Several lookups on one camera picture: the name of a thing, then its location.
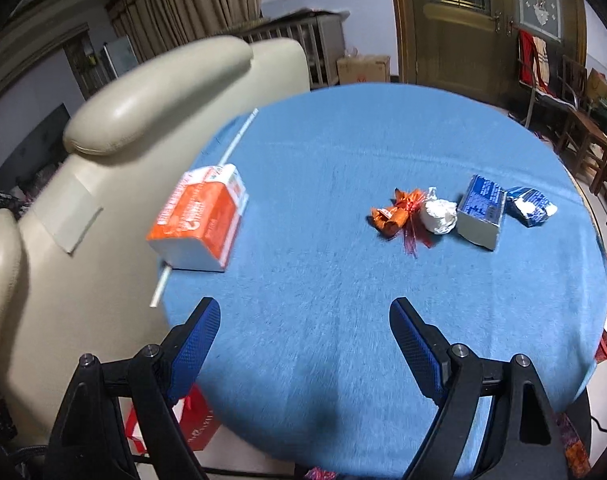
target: metal bolt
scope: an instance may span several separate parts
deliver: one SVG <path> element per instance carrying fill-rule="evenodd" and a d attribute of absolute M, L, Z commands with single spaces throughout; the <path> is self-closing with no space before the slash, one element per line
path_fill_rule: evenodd
<path fill-rule="evenodd" d="M 530 361 L 530 357 L 523 354 L 517 354 L 515 356 L 515 361 L 517 361 L 517 364 L 519 366 L 522 366 L 523 368 L 528 368 L 530 366 L 530 363 L 532 362 Z"/>
<path fill-rule="evenodd" d="M 95 362 L 95 356 L 92 354 L 84 354 L 79 358 L 79 364 L 84 368 L 89 367 L 93 362 Z"/>
<path fill-rule="evenodd" d="M 159 345 L 146 345 L 142 353 L 145 357 L 155 357 L 159 353 Z"/>
<path fill-rule="evenodd" d="M 457 357 L 466 357 L 470 353 L 468 346 L 461 343 L 453 345 L 452 348 L 453 354 L 455 354 Z"/>

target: blue box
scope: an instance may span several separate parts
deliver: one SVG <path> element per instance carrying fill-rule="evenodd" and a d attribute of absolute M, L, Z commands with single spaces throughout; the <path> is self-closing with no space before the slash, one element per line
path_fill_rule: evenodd
<path fill-rule="evenodd" d="M 506 190 L 474 175 L 457 208 L 457 232 L 473 244 L 494 251 L 505 208 Z"/>

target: orange and white carton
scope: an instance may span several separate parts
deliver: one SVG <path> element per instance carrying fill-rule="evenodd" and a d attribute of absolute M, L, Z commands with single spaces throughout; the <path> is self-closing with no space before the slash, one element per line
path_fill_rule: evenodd
<path fill-rule="evenodd" d="M 174 269 L 223 271 L 247 203 L 232 164 L 187 171 L 146 239 Z"/>

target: orange candy wrapper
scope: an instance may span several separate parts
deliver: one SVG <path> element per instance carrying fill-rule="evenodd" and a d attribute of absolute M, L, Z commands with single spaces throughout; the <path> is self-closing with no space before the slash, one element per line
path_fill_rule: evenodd
<path fill-rule="evenodd" d="M 419 208 L 426 200 L 426 194 L 421 189 L 415 189 L 412 193 L 395 189 L 394 199 L 393 206 L 370 209 L 373 225 L 386 238 L 393 238 L 403 229 L 404 247 L 416 258 L 417 240 L 428 248 L 434 245 L 419 218 Z"/>

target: door handle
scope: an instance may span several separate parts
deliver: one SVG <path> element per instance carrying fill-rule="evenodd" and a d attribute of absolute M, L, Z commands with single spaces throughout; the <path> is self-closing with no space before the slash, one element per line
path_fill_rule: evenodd
<path fill-rule="evenodd" d="M 495 32 L 500 33 L 501 32 L 501 11 L 500 10 L 495 12 L 493 20 L 495 21 Z"/>

